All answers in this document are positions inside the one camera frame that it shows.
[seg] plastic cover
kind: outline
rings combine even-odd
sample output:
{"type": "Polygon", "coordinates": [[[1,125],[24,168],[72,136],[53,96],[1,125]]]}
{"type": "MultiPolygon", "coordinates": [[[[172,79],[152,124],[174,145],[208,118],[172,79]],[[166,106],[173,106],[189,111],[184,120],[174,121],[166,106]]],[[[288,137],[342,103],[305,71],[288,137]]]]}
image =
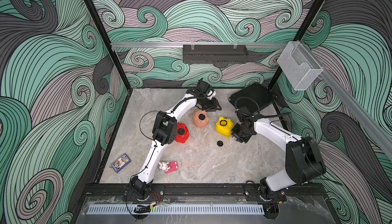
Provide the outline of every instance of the plastic cover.
{"type": "Polygon", "coordinates": [[[277,62],[294,90],[306,90],[323,71],[309,47],[299,41],[289,42],[277,62]]]}

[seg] black frame post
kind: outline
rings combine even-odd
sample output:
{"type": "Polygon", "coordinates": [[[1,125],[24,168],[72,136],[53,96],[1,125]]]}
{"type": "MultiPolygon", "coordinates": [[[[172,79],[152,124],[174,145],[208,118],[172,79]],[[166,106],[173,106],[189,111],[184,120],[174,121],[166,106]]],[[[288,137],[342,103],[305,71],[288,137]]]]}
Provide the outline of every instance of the black frame post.
{"type": "Polygon", "coordinates": [[[129,98],[130,98],[131,94],[132,94],[132,91],[129,90],[128,93],[125,96],[125,100],[124,100],[123,106],[121,107],[120,114],[118,115],[115,127],[114,127],[114,129],[113,129],[113,131],[112,131],[112,133],[110,135],[109,143],[106,146],[105,153],[104,153],[104,155],[102,157],[100,165],[99,165],[99,167],[97,169],[97,172],[95,174],[94,183],[99,183],[100,180],[101,180],[101,176],[104,173],[104,169],[105,169],[105,165],[106,165],[107,159],[109,158],[109,154],[110,154],[110,152],[112,150],[113,143],[115,142],[115,138],[117,136],[118,128],[120,127],[120,123],[121,123],[122,118],[124,116],[125,110],[127,109],[129,98]]]}
{"type": "Polygon", "coordinates": [[[106,49],[109,52],[109,55],[112,58],[112,61],[115,64],[118,73],[120,74],[121,80],[124,82],[124,85],[127,88],[127,90],[132,90],[132,87],[130,86],[127,76],[125,75],[125,72],[121,67],[120,59],[118,58],[117,54],[112,50],[109,36],[105,31],[104,25],[101,22],[101,19],[98,15],[98,12],[94,6],[93,1],[92,0],[83,0],[83,1],[87,7],[87,10],[89,10],[90,12],[91,18],[94,21],[95,26],[97,27],[98,33],[100,34],[102,40],[104,41],[106,49]]]}
{"type": "MultiPolygon", "coordinates": [[[[317,13],[321,9],[321,6],[323,5],[324,1],[325,0],[314,0],[310,11],[306,15],[305,20],[302,22],[301,27],[298,29],[298,32],[295,35],[293,41],[301,40],[304,37],[309,26],[312,24],[313,19],[317,16],[317,13]]],[[[272,77],[270,83],[268,84],[268,90],[272,90],[272,88],[277,83],[277,80],[279,79],[281,73],[282,73],[282,69],[279,66],[277,67],[274,76],[272,77]]]]}

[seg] marble surface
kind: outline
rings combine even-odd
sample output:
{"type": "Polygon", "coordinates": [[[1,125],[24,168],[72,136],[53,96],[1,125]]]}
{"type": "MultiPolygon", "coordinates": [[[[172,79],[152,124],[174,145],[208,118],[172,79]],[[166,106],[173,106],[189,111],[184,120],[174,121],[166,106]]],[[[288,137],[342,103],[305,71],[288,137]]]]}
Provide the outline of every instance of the marble surface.
{"type": "MultiPolygon", "coordinates": [[[[128,183],[130,176],[138,173],[148,154],[151,141],[139,131],[140,118],[148,111],[166,111],[177,104],[186,89],[135,89],[120,124],[116,139],[111,149],[100,183],[128,183]],[[132,162],[119,173],[110,168],[110,164],[126,153],[132,162]]],[[[190,137],[186,143],[174,141],[165,150],[161,161],[176,160],[179,169],[165,174],[157,167],[155,183],[244,183],[247,180],[259,182],[260,179],[284,168],[285,154],[274,143],[262,135],[254,135],[248,143],[236,142],[235,138],[226,138],[215,130],[215,123],[220,116],[238,123],[234,106],[228,97],[236,89],[216,89],[216,98],[222,111],[209,112],[210,123],[204,128],[196,127],[192,114],[197,109],[190,109],[180,119],[187,125],[190,137]],[[217,141],[223,141],[219,147],[217,141]]],[[[272,105],[263,109],[262,114],[276,114],[272,105]]],[[[141,122],[143,133],[152,136],[156,112],[147,114],[141,122]]]]}

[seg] swirl pattern wallpaper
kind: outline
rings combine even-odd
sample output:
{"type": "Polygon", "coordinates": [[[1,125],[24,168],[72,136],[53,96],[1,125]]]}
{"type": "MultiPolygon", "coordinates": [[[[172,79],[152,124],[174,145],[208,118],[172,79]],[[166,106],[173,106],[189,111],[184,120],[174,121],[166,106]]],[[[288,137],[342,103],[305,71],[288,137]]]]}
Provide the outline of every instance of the swirl pattern wallpaper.
{"type": "MultiPolygon", "coordinates": [[[[325,0],[303,42],[392,137],[391,7],[392,0],[325,0]]],[[[392,162],[324,80],[294,91],[282,74],[278,85],[289,129],[319,143],[330,181],[313,182],[324,185],[342,223],[390,224],[392,162]]]]}
{"type": "MultiPolygon", "coordinates": [[[[312,0],[93,0],[111,41],[288,42],[312,0]]],[[[282,50],[249,49],[246,64],[184,64],[181,49],[118,48],[133,87],[267,84],[282,50]]]]}
{"type": "Polygon", "coordinates": [[[127,90],[83,0],[0,0],[1,223],[69,223],[127,90]]]}

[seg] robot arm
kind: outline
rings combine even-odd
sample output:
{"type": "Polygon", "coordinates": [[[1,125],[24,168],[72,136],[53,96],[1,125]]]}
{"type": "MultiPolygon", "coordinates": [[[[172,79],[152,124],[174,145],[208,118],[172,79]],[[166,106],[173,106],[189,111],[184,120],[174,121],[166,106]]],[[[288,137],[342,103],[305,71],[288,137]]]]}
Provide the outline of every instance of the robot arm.
{"type": "Polygon", "coordinates": [[[177,135],[177,121],[197,104],[207,112],[221,110],[218,100],[214,98],[216,92],[210,85],[200,79],[196,88],[187,90],[183,99],[166,112],[160,111],[156,115],[153,128],[153,141],[146,160],[140,172],[131,178],[130,184],[134,191],[146,199],[149,194],[150,186],[154,179],[155,169],[164,152],[164,149],[174,141],[177,135]]]}
{"type": "Polygon", "coordinates": [[[245,107],[237,109],[241,124],[236,124],[232,135],[241,143],[247,143],[252,135],[260,134],[271,140],[285,152],[285,169],[260,181],[264,199],[279,198],[278,191],[307,182],[326,173],[317,142],[311,137],[303,138],[271,122],[261,114],[249,114],[245,107]]]}

